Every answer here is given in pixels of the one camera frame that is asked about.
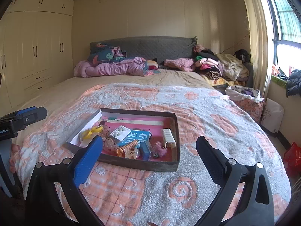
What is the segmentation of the person's left hand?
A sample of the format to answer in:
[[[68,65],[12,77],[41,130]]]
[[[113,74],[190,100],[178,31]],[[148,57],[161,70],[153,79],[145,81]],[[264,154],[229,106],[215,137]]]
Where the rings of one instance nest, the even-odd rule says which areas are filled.
[[[14,143],[12,143],[11,145],[11,155],[10,155],[10,159],[9,159],[9,169],[11,173],[15,173],[16,172],[16,168],[15,168],[15,164],[16,164],[16,158],[15,158],[15,154],[18,153],[20,150],[20,147]]]

